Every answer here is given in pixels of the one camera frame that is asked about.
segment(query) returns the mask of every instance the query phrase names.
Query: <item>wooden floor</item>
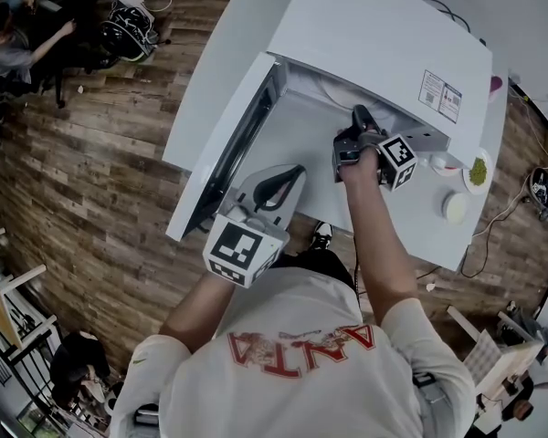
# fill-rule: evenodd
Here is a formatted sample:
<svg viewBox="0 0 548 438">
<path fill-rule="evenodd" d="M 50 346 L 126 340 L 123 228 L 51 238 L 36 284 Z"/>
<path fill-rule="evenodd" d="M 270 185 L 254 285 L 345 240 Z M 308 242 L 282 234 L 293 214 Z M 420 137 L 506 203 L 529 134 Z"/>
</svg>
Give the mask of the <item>wooden floor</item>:
<svg viewBox="0 0 548 438">
<path fill-rule="evenodd" d="M 65 330 L 97 335 L 119 370 L 204 270 L 203 235 L 193 233 L 182 243 L 164 235 L 187 177 L 161 158 L 195 64 L 228 1 L 174 0 L 157 20 L 172 45 L 160 46 L 141 65 L 122 62 L 68 78 L 63 110 L 52 92 L 19 100 L 6 125 L 0 147 L 6 250 L 21 271 L 47 265 L 30 283 L 33 297 Z M 165 0 L 147 3 L 158 8 Z M 535 129 L 543 134 L 541 126 Z M 546 164 L 544 158 L 522 108 L 509 99 L 498 169 L 478 230 L 508 205 L 533 166 Z M 313 226 L 302 216 L 294 219 L 290 251 L 306 245 Z M 485 238 L 469 249 L 467 274 L 481 267 Z M 353 269 L 350 236 L 337 235 L 332 249 Z M 420 276 L 433 266 L 418 261 L 417 268 Z M 548 223 L 523 204 L 493 228 L 481 275 L 468 279 L 440 269 L 419 282 L 428 314 L 449 343 L 462 347 L 468 338 L 448 322 L 449 304 L 483 323 L 510 299 L 536 308 L 548 286 Z M 430 293 L 429 283 L 437 285 Z"/>
</svg>

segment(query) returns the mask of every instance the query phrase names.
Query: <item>black backpack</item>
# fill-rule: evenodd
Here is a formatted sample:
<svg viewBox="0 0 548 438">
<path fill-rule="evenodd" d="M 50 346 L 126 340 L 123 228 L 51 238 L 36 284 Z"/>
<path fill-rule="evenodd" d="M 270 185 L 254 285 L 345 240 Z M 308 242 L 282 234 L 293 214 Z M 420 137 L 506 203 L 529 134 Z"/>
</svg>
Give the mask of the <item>black backpack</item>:
<svg viewBox="0 0 548 438">
<path fill-rule="evenodd" d="M 108 19 L 101 23 L 101 44 L 111 54 L 138 61 L 152 54 L 158 44 L 153 22 L 140 9 L 116 2 Z"/>
</svg>

